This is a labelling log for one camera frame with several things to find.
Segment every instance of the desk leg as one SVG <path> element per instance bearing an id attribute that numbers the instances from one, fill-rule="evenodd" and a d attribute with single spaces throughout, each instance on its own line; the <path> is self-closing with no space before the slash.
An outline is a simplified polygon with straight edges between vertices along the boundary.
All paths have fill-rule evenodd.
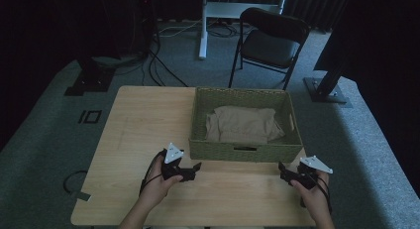
<path id="1" fill-rule="evenodd" d="M 207 54 L 207 0 L 203 0 L 203 17 L 202 17 L 202 28 L 201 28 L 201 43 L 200 43 L 200 59 L 206 59 Z"/>
<path id="2" fill-rule="evenodd" d="M 285 2 L 286 0 L 279 0 L 279 3 L 278 3 L 278 13 L 279 14 L 282 14 L 283 13 L 283 8 L 284 8 L 284 2 Z"/>

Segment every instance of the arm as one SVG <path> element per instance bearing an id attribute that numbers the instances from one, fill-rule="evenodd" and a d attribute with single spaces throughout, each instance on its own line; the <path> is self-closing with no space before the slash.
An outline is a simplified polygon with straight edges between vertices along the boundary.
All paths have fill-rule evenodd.
<path id="1" fill-rule="evenodd" d="M 328 174 L 319 171 L 317 171 L 317 174 L 328 185 Z M 318 183 L 324 188 L 325 191 L 327 191 L 327 185 L 325 185 L 324 182 L 318 179 Z M 314 219 L 317 228 L 334 229 L 335 227 L 328 208 L 327 199 L 325 198 L 324 193 L 322 193 L 322 191 L 318 188 L 318 186 L 308 190 L 296 180 L 292 180 L 291 184 L 302 196 L 303 202 L 311 214 L 312 219 Z"/>
<path id="2" fill-rule="evenodd" d="M 158 176 L 161 174 L 162 162 L 163 157 L 159 156 L 148 176 L 148 180 L 155 176 L 157 178 L 152 179 L 143 189 L 136 203 L 121 222 L 120 229 L 142 228 L 152 209 L 161 203 L 174 184 L 182 180 L 181 175 L 173 176 L 168 180 L 164 180 L 163 176 Z"/>

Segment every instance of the black chair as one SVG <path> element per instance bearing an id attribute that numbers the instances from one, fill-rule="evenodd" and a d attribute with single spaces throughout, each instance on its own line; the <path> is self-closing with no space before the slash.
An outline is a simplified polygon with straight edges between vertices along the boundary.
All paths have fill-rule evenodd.
<path id="1" fill-rule="evenodd" d="M 254 29 L 244 40 L 244 24 Z M 238 54 L 243 62 L 284 73 L 283 90 L 293 73 L 297 58 L 308 38 L 310 27 L 302 20 L 260 8 L 249 8 L 241 14 L 241 33 L 235 52 L 229 87 L 232 86 Z"/>

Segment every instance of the folded towel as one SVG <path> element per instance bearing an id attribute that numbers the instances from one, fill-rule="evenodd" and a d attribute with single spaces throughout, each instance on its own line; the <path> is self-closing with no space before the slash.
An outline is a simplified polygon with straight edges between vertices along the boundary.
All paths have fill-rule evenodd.
<path id="1" fill-rule="evenodd" d="M 271 108 L 222 106 L 207 115 L 207 141 L 266 144 L 285 134 Z"/>

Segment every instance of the white tag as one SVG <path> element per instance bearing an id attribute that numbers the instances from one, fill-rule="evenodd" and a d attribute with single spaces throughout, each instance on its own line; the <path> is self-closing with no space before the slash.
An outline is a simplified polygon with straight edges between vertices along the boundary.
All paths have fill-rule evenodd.
<path id="1" fill-rule="evenodd" d="M 316 156 L 310 157 L 310 158 L 300 158 L 300 162 L 305 164 L 306 166 L 322 171 L 322 172 L 328 172 L 333 173 L 333 169 L 328 168 L 324 163 L 322 163 Z"/>
<path id="2" fill-rule="evenodd" d="M 164 158 L 164 162 L 169 164 L 179 158 L 183 157 L 183 152 L 176 147 L 173 143 L 169 143 L 167 147 L 166 157 Z"/>

